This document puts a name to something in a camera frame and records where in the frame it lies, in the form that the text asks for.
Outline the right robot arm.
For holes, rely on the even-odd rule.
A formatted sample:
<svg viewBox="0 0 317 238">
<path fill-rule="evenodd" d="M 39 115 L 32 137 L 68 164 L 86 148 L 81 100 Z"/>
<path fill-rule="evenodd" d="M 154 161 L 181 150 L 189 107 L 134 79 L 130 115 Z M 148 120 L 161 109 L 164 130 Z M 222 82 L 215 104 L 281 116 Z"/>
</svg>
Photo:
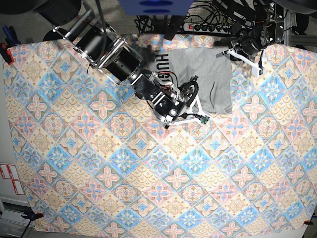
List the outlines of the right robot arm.
<svg viewBox="0 0 317 238">
<path fill-rule="evenodd" d="M 2 0 L 0 12 L 39 13 L 53 25 L 53 32 L 70 43 L 89 26 L 90 30 L 73 47 L 92 68 L 105 68 L 120 82 L 129 81 L 135 96 L 148 103 L 165 128 L 192 121 L 206 124 L 210 118 L 200 103 L 197 76 L 177 86 L 163 81 L 162 72 L 145 69 L 141 55 L 105 22 L 100 1 L 96 4 L 98 14 L 83 0 Z"/>
</svg>

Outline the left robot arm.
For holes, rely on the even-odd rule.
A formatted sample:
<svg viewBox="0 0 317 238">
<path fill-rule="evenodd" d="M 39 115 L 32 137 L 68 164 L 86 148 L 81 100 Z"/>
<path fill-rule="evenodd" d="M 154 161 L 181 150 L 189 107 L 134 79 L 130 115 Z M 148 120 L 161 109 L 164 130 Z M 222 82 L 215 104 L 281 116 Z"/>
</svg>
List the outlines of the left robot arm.
<svg viewBox="0 0 317 238">
<path fill-rule="evenodd" d="M 315 0 L 254 0 L 253 8 L 242 6 L 233 0 L 216 0 L 216 6 L 227 16 L 233 18 L 238 25 L 250 31 L 240 33 L 239 38 L 232 39 L 227 50 L 216 55 L 226 56 L 231 60 L 241 60 L 252 68 L 256 77 L 262 75 L 262 58 L 253 62 L 252 57 L 275 43 L 285 39 L 285 20 L 289 12 L 309 15 L 316 13 Z"/>
</svg>

